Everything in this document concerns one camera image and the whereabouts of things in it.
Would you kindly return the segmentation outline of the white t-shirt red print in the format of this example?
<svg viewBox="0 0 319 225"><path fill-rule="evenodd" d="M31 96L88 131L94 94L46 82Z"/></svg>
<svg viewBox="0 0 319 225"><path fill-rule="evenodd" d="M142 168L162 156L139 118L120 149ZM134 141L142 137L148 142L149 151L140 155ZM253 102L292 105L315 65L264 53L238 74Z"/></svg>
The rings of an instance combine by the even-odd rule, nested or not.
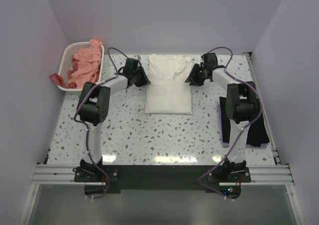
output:
<svg viewBox="0 0 319 225"><path fill-rule="evenodd" d="M146 90L146 114L192 114L191 87L185 80L193 67L192 58L182 55L148 57L151 82Z"/></svg>

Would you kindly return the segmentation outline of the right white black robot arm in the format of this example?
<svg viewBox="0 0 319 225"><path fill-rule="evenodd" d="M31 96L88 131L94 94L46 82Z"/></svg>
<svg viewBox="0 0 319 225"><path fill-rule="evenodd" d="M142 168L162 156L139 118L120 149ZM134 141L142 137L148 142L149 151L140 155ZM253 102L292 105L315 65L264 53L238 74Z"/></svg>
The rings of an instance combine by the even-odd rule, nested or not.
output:
<svg viewBox="0 0 319 225"><path fill-rule="evenodd" d="M254 82L244 82L231 75L227 66L218 64L215 53L206 53L201 58L202 62L194 65L185 83L202 86L205 80L210 80L226 90L225 113L230 121L230 148L209 173L232 182L246 170L249 128L261 117L262 108Z"/></svg>

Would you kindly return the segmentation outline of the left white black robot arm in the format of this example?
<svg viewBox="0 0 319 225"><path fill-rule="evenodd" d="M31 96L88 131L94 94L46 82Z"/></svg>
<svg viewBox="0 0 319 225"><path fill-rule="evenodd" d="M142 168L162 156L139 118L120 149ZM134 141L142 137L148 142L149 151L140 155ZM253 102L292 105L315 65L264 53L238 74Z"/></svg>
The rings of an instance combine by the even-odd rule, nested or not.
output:
<svg viewBox="0 0 319 225"><path fill-rule="evenodd" d="M90 180L108 178L107 172L102 168L101 132L109 113L111 96L131 86L144 87L150 83L141 62L128 58L114 77L101 83L84 84L74 121L86 128L85 156L80 162L80 169Z"/></svg>

